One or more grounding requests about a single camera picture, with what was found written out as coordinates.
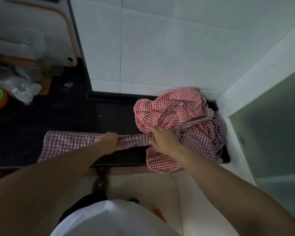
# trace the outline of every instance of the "red gingham apron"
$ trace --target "red gingham apron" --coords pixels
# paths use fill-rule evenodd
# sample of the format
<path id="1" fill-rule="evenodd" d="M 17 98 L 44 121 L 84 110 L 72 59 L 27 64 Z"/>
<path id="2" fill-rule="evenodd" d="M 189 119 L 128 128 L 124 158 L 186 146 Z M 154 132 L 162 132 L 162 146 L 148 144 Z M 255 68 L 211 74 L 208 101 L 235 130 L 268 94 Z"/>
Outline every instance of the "red gingham apron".
<path id="1" fill-rule="evenodd" d="M 188 87 L 169 91 L 154 101 L 140 99 L 134 105 L 136 124 L 140 131 L 147 132 L 151 126 L 171 131 L 177 139 L 194 153 L 220 164 L 224 145 L 224 126 L 214 117 L 199 89 Z M 101 134 L 87 132 L 48 131 L 43 151 L 38 162 L 59 154 L 79 149 L 93 143 Z M 119 150 L 136 146 L 148 146 L 151 134 L 122 135 Z M 167 173 L 181 168 L 171 157 L 161 154 L 152 146 L 147 149 L 147 165 L 151 170 Z"/>

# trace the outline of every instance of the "white shirt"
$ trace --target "white shirt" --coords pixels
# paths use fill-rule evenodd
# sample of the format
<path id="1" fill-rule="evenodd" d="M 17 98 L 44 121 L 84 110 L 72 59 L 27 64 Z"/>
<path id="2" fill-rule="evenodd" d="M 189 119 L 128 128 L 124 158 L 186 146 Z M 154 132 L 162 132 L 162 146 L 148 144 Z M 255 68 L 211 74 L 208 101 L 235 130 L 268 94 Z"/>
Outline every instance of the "white shirt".
<path id="1" fill-rule="evenodd" d="M 180 236 L 146 208 L 124 200 L 106 200 L 65 218 L 51 236 Z"/>

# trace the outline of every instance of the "black pants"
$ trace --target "black pants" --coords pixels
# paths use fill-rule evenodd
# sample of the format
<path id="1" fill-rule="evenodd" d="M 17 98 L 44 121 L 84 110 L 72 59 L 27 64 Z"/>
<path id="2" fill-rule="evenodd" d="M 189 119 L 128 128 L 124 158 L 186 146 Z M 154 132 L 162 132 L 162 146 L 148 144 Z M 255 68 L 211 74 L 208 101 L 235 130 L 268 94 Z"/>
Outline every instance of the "black pants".
<path id="1" fill-rule="evenodd" d="M 67 209 L 63 213 L 63 215 L 60 217 L 58 224 L 61 221 L 63 221 L 66 217 L 68 217 L 70 214 L 72 214 L 73 212 L 103 200 L 107 200 L 107 196 L 105 195 L 105 192 L 103 190 L 95 190 L 92 194 L 88 194 L 84 196 L 82 199 L 76 202 L 72 207 Z"/>

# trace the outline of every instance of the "checkered cloth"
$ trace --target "checkered cloth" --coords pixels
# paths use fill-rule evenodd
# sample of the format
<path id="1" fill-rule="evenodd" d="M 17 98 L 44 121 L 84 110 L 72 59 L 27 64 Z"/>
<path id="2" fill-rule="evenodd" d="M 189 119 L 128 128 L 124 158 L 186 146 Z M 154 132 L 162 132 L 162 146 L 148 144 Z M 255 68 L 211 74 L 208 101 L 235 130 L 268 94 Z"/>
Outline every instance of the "checkered cloth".
<path id="1" fill-rule="evenodd" d="M 188 87 L 169 91 L 156 100 L 140 99 L 134 106 L 135 120 L 140 131 L 151 126 L 171 129 L 177 139 L 191 151 L 220 164 L 224 145 L 224 126 L 214 117 L 199 89 Z M 38 162 L 93 143 L 101 134 L 87 132 L 48 131 Z M 148 146 L 151 134 L 122 135 L 119 150 Z M 146 154 L 151 170 L 167 173 L 181 166 L 171 157 L 149 147 Z"/>

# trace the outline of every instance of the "pile of cloth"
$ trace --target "pile of cloth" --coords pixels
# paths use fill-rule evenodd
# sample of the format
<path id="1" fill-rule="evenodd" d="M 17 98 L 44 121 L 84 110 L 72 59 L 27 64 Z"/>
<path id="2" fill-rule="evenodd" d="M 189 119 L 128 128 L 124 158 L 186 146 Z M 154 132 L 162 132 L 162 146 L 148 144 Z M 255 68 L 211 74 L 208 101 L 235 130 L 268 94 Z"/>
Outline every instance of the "pile of cloth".
<path id="1" fill-rule="evenodd" d="M 154 101 L 140 99 L 134 105 L 135 121 L 143 134 L 122 135 L 119 150 L 148 146 L 152 135 L 147 131 L 152 126 L 170 129 L 180 143 L 194 153 L 220 164 L 224 145 L 223 123 L 214 116 L 199 89 L 193 87 L 169 91 Z M 95 141 L 101 134 L 88 132 L 48 131 L 43 151 L 38 162 L 59 154 L 79 149 Z M 146 152 L 147 165 L 151 170 L 168 173 L 181 168 L 170 156 L 152 146 Z"/>

